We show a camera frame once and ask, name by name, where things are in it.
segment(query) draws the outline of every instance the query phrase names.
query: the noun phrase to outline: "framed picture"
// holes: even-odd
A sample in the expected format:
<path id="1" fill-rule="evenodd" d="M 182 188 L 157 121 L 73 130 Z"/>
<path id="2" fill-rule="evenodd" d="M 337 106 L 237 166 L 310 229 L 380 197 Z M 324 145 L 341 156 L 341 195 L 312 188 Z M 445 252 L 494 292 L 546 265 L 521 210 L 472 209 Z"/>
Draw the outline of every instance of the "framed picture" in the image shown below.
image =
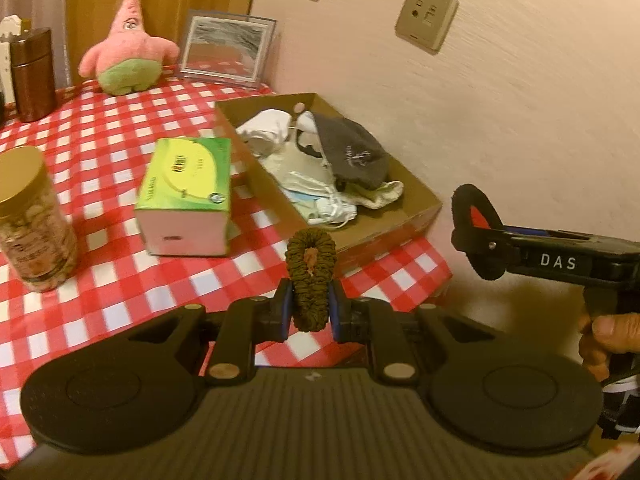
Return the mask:
<path id="1" fill-rule="evenodd" d="M 256 88 L 276 21 L 244 14 L 190 10 L 176 75 Z"/>

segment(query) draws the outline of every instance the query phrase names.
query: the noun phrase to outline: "electrical outlet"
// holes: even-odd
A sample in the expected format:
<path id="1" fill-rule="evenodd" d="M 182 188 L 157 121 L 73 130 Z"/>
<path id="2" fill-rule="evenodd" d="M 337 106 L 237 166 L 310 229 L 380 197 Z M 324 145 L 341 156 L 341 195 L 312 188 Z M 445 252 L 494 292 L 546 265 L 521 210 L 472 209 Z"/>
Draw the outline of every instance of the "electrical outlet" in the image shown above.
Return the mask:
<path id="1" fill-rule="evenodd" d="M 457 8 L 457 0 L 405 0 L 396 23 L 396 33 L 437 52 Z"/>

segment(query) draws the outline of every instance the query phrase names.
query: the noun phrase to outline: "green and yellow box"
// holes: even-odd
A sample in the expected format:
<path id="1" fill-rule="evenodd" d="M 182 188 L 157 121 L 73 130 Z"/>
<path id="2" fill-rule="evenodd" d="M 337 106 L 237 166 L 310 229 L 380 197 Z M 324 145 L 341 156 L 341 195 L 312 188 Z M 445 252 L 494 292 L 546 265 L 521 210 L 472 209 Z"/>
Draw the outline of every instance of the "green and yellow box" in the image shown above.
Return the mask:
<path id="1" fill-rule="evenodd" d="M 158 256 L 226 254 L 230 172 L 229 139 L 159 139 L 135 208 L 146 250 Z"/>

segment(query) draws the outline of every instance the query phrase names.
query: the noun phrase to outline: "tablecloth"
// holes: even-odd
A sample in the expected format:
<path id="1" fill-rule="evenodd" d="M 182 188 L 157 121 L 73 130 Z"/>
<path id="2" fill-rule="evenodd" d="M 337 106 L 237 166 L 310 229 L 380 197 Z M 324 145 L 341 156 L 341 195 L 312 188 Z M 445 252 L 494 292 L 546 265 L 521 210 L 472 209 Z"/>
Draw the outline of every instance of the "tablecloth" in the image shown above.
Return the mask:
<path id="1" fill-rule="evenodd" d="M 286 242 L 234 165 L 230 255 L 158 258 L 145 251 L 133 213 L 156 139 L 213 136 L 217 100 L 265 94 L 184 82 L 165 73 L 157 88 L 122 97 L 87 82 L 46 118 L 0 130 L 0 152 L 30 144 L 44 152 L 63 213 L 78 235 L 75 276 L 57 290 L 29 292 L 0 254 L 0 464 L 34 446 L 20 414 L 20 388 L 37 367 L 72 349 L 143 322 L 180 304 L 224 310 L 239 298 L 274 293 L 286 276 Z M 350 297 L 372 296 L 410 310 L 450 277 L 419 237 L 342 279 Z M 292 329 L 283 344 L 257 349 L 259 365 L 333 365 L 355 345 L 338 345 L 328 329 Z"/>

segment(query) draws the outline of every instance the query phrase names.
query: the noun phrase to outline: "jar with gold lid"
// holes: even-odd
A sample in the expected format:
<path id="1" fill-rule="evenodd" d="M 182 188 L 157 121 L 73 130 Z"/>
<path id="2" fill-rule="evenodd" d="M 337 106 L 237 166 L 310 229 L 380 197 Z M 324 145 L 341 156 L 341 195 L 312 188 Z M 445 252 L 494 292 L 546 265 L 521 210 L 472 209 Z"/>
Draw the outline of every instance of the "jar with gold lid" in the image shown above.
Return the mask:
<path id="1" fill-rule="evenodd" d="M 39 292 L 59 286 L 76 267 L 76 235 L 34 146 L 0 153 L 0 250 L 20 279 Z"/>

